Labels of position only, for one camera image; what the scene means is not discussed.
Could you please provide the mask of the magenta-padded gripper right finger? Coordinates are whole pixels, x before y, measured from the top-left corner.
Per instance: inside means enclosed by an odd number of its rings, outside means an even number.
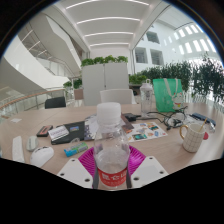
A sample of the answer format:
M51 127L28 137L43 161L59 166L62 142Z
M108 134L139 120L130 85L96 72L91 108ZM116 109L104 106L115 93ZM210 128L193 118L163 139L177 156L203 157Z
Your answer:
M140 188L168 175L154 156L145 156L138 149L130 146L127 170L127 188Z

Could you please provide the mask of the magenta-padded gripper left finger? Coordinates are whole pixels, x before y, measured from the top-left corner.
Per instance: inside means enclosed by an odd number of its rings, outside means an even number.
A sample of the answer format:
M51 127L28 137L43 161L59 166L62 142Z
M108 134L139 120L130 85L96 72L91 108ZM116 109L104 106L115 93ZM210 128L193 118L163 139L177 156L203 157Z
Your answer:
M79 158L71 158L59 171L58 176L84 188L97 189L99 177L93 156L94 148Z

